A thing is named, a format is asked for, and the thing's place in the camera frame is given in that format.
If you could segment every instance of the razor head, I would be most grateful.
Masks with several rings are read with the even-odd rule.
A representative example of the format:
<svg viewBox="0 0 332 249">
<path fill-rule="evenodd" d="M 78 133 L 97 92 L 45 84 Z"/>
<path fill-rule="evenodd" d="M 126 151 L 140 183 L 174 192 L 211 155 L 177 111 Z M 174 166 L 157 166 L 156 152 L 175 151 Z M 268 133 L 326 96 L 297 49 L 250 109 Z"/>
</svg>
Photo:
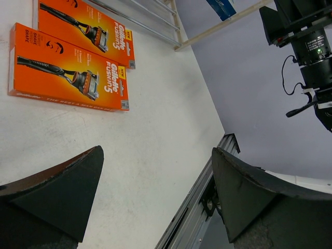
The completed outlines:
<svg viewBox="0 0 332 249">
<path fill-rule="evenodd" d="M 73 78 L 73 86 L 76 87 L 83 95 L 91 100 L 99 98 L 98 94 L 99 75 L 93 74 L 91 71 L 75 72 Z"/>
<path fill-rule="evenodd" d="M 104 53 L 108 51 L 108 32 L 103 30 L 101 27 L 88 26 L 85 32 L 85 36 L 89 38 L 92 43 Z"/>
</svg>

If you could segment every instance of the orange box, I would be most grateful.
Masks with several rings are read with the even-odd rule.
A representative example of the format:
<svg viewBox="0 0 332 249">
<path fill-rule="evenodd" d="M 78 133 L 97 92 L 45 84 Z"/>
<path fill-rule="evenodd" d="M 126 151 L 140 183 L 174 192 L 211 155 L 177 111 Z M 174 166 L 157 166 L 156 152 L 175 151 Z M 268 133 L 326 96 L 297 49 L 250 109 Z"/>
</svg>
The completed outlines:
<svg viewBox="0 0 332 249">
<path fill-rule="evenodd" d="M 135 69 L 132 32 L 82 0 L 34 0 L 33 12 L 34 29 Z"/>
<path fill-rule="evenodd" d="M 129 110 L 126 68 L 16 23 L 8 94 L 106 111 Z"/>
</svg>

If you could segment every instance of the barcode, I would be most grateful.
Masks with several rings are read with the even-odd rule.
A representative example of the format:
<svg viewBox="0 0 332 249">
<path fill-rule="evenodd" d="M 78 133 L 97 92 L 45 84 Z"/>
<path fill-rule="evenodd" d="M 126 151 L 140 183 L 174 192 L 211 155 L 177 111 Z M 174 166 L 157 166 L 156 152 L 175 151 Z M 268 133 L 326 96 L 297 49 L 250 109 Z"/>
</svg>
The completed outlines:
<svg viewBox="0 0 332 249">
<path fill-rule="evenodd" d="M 136 63 L 135 63 L 135 61 L 129 61 L 129 68 L 130 68 L 130 69 L 135 69 L 135 68 L 136 68 Z"/>
<path fill-rule="evenodd" d="M 121 109 L 129 110 L 129 101 L 128 100 L 121 100 Z"/>
</svg>

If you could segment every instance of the blue package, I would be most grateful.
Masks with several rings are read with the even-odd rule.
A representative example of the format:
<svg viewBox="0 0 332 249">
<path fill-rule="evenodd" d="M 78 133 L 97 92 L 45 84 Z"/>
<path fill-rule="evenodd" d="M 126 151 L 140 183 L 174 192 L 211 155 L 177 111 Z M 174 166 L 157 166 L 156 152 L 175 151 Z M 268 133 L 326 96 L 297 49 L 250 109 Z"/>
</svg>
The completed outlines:
<svg viewBox="0 0 332 249">
<path fill-rule="evenodd" d="M 218 14 L 221 20 L 234 16 L 237 12 L 234 9 L 234 5 L 230 2 L 232 0 L 206 0 L 214 11 Z"/>
</svg>

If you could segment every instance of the metal rod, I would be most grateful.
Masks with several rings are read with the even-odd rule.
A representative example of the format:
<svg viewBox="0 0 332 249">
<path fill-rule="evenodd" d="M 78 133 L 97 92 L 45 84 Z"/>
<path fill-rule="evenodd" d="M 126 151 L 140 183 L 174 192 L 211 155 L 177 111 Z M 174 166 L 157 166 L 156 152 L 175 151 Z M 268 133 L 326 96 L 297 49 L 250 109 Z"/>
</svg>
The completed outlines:
<svg viewBox="0 0 332 249">
<path fill-rule="evenodd" d="M 173 10 L 172 8 L 168 7 L 166 4 L 164 4 L 162 1 L 160 0 L 155 0 L 155 2 L 157 4 L 159 4 L 161 7 L 163 7 L 165 10 L 169 11 L 170 13 L 172 13 L 173 15 L 176 14 L 175 10 Z"/>
<path fill-rule="evenodd" d="M 261 0 L 260 2 L 258 2 L 257 4 L 254 4 L 253 6 L 249 7 L 248 9 L 245 9 L 244 11 L 235 14 L 234 16 L 230 17 L 229 19 L 215 25 L 214 27 L 204 31 L 203 33 L 185 41 L 182 43 L 181 47 L 175 48 L 175 51 L 180 51 L 194 43 L 199 42 L 200 40 L 208 37 L 209 35 L 212 35 L 213 33 L 231 25 L 232 23 L 241 20 L 242 18 L 250 15 L 251 13 L 259 10 L 261 7 L 271 4 L 273 2 L 273 0 Z"/>
<path fill-rule="evenodd" d="M 146 30 L 154 33 L 155 35 L 159 36 L 160 38 L 162 38 L 164 40 L 169 41 L 172 44 L 175 44 L 175 45 L 177 45 L 179 47 L 181 46 L 181 43 L 178 43 L 177 41 L 173 40 L 172 38 L 169 38 L 168 36 L 166 36 L 164 34 L 161 34 L 160 32 L 158 32 L 158 31 L 156 31 L 154 29 L 151 29 L 149 26 L 146 26 L 145 24 L 143 24 L 143 23 L 141 23 L 139 21 L 136 21 L 135 19 L 127 16 L 126 14 L 124 14 L 124 13 L 120 12 L 119 10 L 111 7 L 110 5 L 107 5 L 107 4 L 103 3 L 100 0 L 87 0 L 87 1 L 89 1 L 91 3 L 94 3 L 94 4 L 100 6 L 100 7 L 104 8 L 104 9 L 106 9 L 106 10 L 108 10 L 108 11 L 110 11 L 110 12 L 112 12 L 112 13 L 118 15 L 118 16 L 120 16 L 120 17 L 123 17 L 123 18 L 131 21 L 132 23 L 137 24 L 138 26 L 141 26 L 141 27 L 145 28 Z"/>
<path fill-rule="evenodd" d="M 137 6 L 139 6 L 141 9 L 144 9 L 145 11 L 149 12 L 151 15 L 157 17 L 158 19 L 160 19 L 161 21 L 163 21 L 164 23 L 168 24 L 169 26 L 171 26 L 172 28 L 174 28 L 176 31 L 180 30 L 179 27 L 175 26 L 173 23 L 167 21 L 166 19 L 164 19 L 163 17 L 157 15 L 156 13 L 152 12 L 151 10 L 149 10 L 148 8 L 146 8 L 145 6 L 143 6 L 142 4 L 136 2 L 135 0 L 130 0 L 132 3 L 136 4 Z"/>
</svg>

